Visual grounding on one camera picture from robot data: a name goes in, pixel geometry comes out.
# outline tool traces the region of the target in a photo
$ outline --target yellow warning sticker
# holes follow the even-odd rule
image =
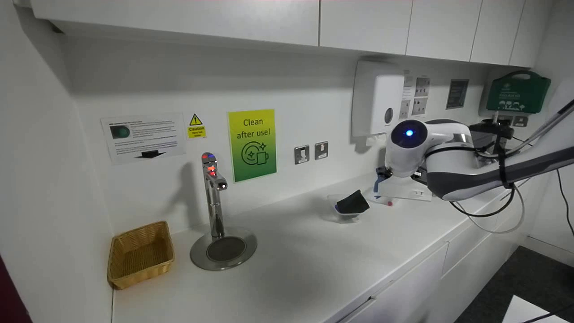
[[[207,137],[207,128],[203,120],[194,112],[191,125],[187,127],[189,137]]]

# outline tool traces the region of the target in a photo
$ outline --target green box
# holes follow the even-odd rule
[[[505,112],[539,112],[542,109],[551,78],[519,69],[492,82],[487,107]]]

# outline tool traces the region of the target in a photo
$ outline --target green sign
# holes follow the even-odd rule
[[[232,111],[236,181],[277,172],[275,111]]]

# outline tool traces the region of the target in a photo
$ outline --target tap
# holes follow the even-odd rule
[[[202,154],[202,163],[205,177],[205,193],[209,198],[212,238],[216,240],[227,234],[223,225],[221,189],[229,188],[229,181],[218,172],[216,154]]]

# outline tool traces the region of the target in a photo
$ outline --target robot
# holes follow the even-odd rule
[[[388,136],[386,166],[392,175],[420,179],[446,200],[464,200],[487,189],[507,186],[574,163],[574,100],[523,139],[517,148],[505,141],[514,130],[507,123],[467,127],[453,120],[404,120]],[[474,134],[492,132],[485,146]]]

